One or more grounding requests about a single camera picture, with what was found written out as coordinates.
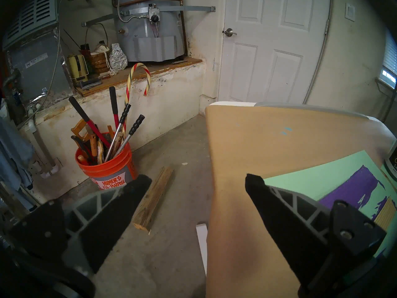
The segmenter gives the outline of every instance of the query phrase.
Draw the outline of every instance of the light switch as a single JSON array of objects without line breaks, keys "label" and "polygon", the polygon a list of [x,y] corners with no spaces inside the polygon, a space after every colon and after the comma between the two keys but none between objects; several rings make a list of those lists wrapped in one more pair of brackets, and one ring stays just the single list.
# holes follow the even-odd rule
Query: light switch
[{"label": "light switch", "polygon": [[351,21],[356,20],[356,8],[349,3],[346,3],[345,18]]}]

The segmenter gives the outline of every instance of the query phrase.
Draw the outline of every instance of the wicker basket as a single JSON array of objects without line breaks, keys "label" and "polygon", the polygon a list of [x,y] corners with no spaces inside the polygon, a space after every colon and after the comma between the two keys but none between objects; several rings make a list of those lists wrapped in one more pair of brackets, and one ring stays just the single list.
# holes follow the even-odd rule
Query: wicker basket
[{"label": "wicker basket", "polygon": [[94,71],[97,74],[109,71],[109,67],[106,65],[106,58],[104,53],[90,55],[89,61],[91,63],[91,66],[94,68]]}]

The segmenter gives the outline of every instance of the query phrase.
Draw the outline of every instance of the striped candy cane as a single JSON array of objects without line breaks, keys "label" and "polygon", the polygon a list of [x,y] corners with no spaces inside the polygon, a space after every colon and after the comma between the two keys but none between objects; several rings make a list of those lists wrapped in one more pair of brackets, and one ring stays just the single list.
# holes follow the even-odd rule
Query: striped candy cane
[{"label": "striped candy cane", "polygon": [[[134,67],[131,68],[131,72],[129,73],[129,76],[128,76],[127,89],[126,89],[126,92],[125,92],[124,108],[125,108],[125,105],[127,103],[129,103],[129,95],[130,95],[130,92],[131,92],[132,75],[134,74],[134,71],[138,67],[142,67],[143,68],[143,70],[146,72],[146,77],[147,77],[147,80],[148,80],[148,83],[146,84],[145,92],[143,94],[146,96],[147,92],[149,91],[149,88],[150,88],[150,72],[149,72],[149,69],[142,63],[136,63],[134,65]],[[124,120],[124,125],[123,125],[124,137],[125,137],[126,129],[127,129],[127,119]]]}]

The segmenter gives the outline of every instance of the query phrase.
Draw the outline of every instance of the foil-wrapped object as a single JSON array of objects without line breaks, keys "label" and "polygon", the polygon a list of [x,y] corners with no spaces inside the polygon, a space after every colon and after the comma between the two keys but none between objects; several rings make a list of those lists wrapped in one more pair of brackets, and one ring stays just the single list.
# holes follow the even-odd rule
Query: foil-wrapped object
[{"label": "foil-wrapped object", "polygon": [[110,67],[115,71],[123,70],[127,67],[128,59],[119,44],[111,44],[110,46]]}]

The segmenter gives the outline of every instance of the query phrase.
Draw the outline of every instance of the orange bucket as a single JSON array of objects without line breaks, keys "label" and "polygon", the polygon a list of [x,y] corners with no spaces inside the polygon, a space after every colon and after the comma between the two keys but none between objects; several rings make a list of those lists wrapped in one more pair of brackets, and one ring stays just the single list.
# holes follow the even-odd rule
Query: orange bucket
[{"label": "orange bucket", "polygon": [[81,155],[78,148],[75,153],[75,160],[80,169],[101,189],[110,189],[124,186],[137,178],[138,173],[132,161],[132,152],[129,143],[120,154],[101,165],[82,165],[77,157]]}]

